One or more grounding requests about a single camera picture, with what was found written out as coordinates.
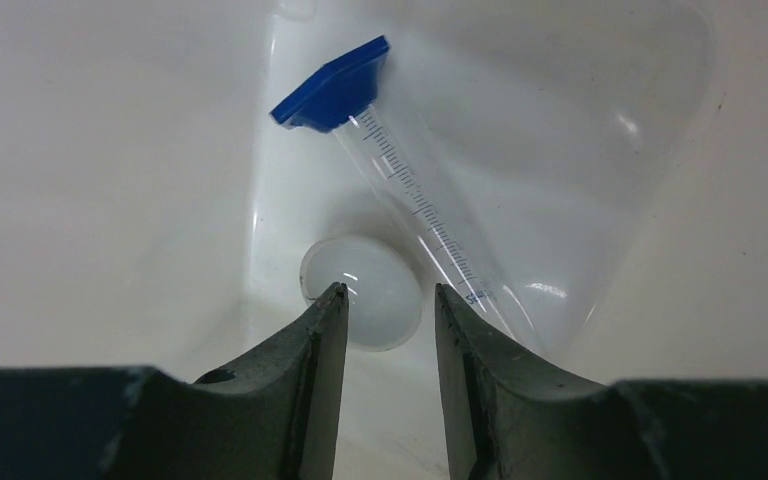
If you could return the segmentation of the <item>white round ball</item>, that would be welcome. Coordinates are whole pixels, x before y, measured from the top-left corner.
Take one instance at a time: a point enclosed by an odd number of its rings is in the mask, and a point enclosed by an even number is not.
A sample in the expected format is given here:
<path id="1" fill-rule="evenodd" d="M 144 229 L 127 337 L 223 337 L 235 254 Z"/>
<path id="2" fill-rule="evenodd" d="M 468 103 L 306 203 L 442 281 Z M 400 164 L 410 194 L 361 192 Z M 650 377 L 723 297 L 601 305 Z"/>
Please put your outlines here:
<path id="1" fill-rule="evenodd" d="M 406 343 L 418 330 L 424 300 L 405 259 L 379 240 L 344 235 L 315 243 L 305 253 L 300 289 L 312 304 L 333 283 L 348 292 L 348 345 L 383 352 Z"/>

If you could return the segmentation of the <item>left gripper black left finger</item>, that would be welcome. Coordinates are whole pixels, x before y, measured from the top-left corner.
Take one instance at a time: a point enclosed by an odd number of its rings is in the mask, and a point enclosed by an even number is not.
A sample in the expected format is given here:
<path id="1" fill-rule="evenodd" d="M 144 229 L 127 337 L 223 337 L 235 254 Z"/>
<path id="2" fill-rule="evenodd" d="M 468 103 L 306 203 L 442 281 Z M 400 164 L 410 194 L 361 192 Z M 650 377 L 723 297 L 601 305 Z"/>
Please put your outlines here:
<path id="1" fill-rule="evenodd" d="M 305 312 L 193 383 L 135 370 L 104 479 L 330 479 L 349 298 L 330 285 Z"/>

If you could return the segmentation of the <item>white plastic storage bin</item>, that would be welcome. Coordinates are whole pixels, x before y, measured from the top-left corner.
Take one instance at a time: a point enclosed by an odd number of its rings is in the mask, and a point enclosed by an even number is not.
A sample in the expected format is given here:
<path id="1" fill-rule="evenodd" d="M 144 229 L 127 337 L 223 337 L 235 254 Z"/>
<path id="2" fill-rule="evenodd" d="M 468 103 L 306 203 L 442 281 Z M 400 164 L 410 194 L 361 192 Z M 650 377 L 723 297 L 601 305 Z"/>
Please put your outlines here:
<path id="1" fill-rule="evenodd" d="M 336 138 L 269 115 L 378 36 L 379 106 L 537 355 L 629 403 L 656 479 L 768 479 L 768 1 L 0 1 L 0 479 L 104 479 L 133 372 L 277 333 L 344 235 L 424 308 L 347 335 L 330 479 L 452 479 L 443 283 Z"/>

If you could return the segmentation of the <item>blue clamp piece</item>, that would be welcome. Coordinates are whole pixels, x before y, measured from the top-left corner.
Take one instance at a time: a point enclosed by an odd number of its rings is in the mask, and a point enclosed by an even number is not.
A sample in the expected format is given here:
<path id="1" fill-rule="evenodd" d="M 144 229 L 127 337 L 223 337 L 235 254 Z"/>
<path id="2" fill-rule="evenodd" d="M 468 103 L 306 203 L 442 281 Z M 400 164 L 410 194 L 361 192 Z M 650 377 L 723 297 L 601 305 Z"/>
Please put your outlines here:
<path id="1" fill-rule="evenodd" d="M 285 129 L 337 139 L 374 194 L 391 211 L 432 276 L 455 290 L 487 323 L 528 350 L 545 344 L 526 306 L 506 284 L 480 232 L 471 233 L 450 182 L 427 149 L 398 139 L 379 106 L 390 43 L 375 37 L 324 63 L 274 106 Z"/>

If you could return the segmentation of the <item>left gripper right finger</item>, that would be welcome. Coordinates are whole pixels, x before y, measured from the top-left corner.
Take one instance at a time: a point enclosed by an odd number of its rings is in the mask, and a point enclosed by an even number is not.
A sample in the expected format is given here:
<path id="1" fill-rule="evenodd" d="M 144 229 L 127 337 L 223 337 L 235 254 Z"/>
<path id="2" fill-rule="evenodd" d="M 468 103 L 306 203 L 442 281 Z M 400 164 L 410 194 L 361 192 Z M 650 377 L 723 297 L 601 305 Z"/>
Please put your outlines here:
<path id="1" fill-rule="evenodd" d="M 436 286 L 434 307 L 450 478 L 658 478 L 615 389 L 532 353 L 448 285 Z"/>

